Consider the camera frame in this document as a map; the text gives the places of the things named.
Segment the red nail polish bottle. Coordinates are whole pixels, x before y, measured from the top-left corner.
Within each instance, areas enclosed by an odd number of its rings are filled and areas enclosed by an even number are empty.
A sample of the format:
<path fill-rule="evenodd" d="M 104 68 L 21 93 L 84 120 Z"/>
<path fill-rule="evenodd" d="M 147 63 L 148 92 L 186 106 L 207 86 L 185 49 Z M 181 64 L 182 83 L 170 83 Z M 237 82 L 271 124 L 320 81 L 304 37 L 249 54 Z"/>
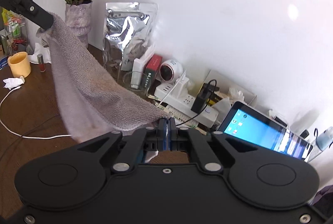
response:
<path fill-rule="evenodd" d="M 37 61 L 38 61 L 38 66 L 40 68 L 40 72 L 45 72 L 46 71 L 46 67 L 45 67 L 45 63 L 44 63 L 43 55 L 42 54 L 38 54 L 37 55 Z"/>

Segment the red small box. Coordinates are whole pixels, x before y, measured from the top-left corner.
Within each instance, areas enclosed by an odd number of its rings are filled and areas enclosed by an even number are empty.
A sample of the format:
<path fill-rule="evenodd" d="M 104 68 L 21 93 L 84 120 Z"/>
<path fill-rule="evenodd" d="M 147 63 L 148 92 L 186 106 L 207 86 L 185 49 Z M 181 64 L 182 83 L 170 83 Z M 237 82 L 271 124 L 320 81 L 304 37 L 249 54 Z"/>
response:
<path fill-rule="evenodd" d="M 158 70 L 162 64 L 163 57 L 157 54 L 154 54 L 150 61 L 148 62 L 145 68 L 145 75 L 147 76 L 147 80 L 153 82 L 156 79 L 156 75 Z"/>

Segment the white power strip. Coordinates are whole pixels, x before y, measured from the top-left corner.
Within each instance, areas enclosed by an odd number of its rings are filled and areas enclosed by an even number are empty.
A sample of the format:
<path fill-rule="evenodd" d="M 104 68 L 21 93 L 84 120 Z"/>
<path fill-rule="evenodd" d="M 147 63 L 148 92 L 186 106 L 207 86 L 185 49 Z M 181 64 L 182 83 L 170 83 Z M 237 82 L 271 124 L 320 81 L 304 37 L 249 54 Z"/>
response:
<path fill-rule="evenodd" d="M 185 76 L 178 84 L 163 82 L 156 87 L 154 96 L 159 100 L 163 100 L 163 103 L 171 105 L 171 107 L 192 118 L 197 115 L 197 113 L 191 110 L 191 107 L 195 102 L 195 97 L 188 94 L 187 85 L 189 81 L 189 78 Z M 218 115 L 219 112 L 217 110 L 207 106 L 204 111 L 195 118 L 195 120 L 210 128 L 215 123 Z"/>

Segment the yellow ceramic mug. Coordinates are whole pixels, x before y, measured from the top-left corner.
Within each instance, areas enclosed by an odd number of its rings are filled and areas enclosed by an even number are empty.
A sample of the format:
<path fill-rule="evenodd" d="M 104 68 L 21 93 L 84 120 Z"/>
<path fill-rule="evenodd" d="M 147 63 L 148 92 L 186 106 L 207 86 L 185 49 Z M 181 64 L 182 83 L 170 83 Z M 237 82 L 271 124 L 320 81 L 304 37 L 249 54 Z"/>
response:
<path fill-rule="evenodd" d="M 31 66 L 28 58 L 28 53 L 18 52 L 7 59 L 7 63 L 11 69 L 12 75 L 15 78 L 26 78 L 31 73 Z"/>

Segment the pink mottled vase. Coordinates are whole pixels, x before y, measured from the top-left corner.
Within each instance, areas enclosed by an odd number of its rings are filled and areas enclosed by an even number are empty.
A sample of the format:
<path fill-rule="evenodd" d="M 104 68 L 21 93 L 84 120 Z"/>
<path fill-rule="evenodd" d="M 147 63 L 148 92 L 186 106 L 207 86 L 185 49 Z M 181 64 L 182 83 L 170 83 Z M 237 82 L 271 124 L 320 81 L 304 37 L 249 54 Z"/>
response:
<path fill-rule="evenodd" d="M 92 0 L 81 0 L 79 5 L 66 4 L 65 23 L 85 48 L 89 45 L 88 33 L 91 30 L 92 6 Z"/>

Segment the black power adapter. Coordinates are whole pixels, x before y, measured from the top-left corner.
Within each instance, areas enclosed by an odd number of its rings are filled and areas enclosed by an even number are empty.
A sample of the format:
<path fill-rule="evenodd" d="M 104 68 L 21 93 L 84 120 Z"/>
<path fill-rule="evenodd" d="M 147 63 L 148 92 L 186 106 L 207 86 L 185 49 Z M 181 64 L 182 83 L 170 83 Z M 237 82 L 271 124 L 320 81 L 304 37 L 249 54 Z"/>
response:
<path fill-rule="evenodd" d="M 204 83 L 200 92 L 196 96 L 194 103 L 191 107 L 191 111 L 199 114 L 203 111 L 204 107 L 208 104 L 214 92 L 216 91 L 217 80 L 212 79 L 207 83 Z"/>

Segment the clear glass jar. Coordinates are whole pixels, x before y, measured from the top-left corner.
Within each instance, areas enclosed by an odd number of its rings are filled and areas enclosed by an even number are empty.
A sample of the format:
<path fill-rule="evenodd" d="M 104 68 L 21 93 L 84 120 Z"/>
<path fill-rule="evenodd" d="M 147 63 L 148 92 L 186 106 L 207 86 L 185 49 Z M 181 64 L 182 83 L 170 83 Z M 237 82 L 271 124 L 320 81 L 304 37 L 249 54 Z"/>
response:
<path fill-rule="evenodd" d="M 145 73 L 138 71 L 127 72 L 122 82 L 127 90 L 142 98 L 146 98 L 151 86 L 151 79 Z"/>

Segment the silver foil pouch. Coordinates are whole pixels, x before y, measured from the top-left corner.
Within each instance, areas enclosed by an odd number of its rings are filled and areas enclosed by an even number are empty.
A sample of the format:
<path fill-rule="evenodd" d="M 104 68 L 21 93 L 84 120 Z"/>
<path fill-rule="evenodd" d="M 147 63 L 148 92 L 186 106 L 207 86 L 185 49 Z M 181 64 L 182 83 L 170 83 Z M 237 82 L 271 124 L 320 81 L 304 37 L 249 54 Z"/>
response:
<path fill-rule="evenodd" d="M 145 53 L 157 14 L 156 3 L 106 3 L 103 66 L 114 79 Z"/>

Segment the silver open laptop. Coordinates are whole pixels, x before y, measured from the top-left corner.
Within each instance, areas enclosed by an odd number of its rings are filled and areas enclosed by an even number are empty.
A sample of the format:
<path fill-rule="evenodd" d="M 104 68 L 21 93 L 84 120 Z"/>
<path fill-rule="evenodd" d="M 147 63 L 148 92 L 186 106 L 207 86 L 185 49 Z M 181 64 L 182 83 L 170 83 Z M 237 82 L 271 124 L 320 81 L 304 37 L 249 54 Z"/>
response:
<path fill-rule="evenodd" d="M 304 161 L 313 150 L 309 142 L 240 101 L 232 105 L 218 130 Z"/>

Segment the white crumpled tissue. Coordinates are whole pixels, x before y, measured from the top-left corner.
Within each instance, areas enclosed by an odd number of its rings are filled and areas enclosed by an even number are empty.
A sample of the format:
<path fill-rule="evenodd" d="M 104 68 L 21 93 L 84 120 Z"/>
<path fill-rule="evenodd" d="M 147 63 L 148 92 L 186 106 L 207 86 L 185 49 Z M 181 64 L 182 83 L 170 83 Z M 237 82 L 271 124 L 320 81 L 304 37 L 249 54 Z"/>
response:
<path fill-rule="evenodd" d="M 23 77 L 20 78 L 7 78 L 3 80 L 4 88 L 12 90 L 16 87 L 22 86 L 25 83 L 25 79 Z"/>

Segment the grey terry towel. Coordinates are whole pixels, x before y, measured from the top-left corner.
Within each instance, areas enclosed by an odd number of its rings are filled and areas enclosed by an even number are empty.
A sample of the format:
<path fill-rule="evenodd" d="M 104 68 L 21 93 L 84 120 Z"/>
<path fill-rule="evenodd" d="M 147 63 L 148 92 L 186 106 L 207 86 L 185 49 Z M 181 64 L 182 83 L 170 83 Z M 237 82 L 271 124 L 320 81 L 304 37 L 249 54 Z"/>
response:
<path fill-rule="evenodd" d="M 56 100 L 67 133 L 82 143 L 113 130 L 132 134 L 169 115 L 119 85 L 56 14 L 37 34 L 50 48 Z"/>

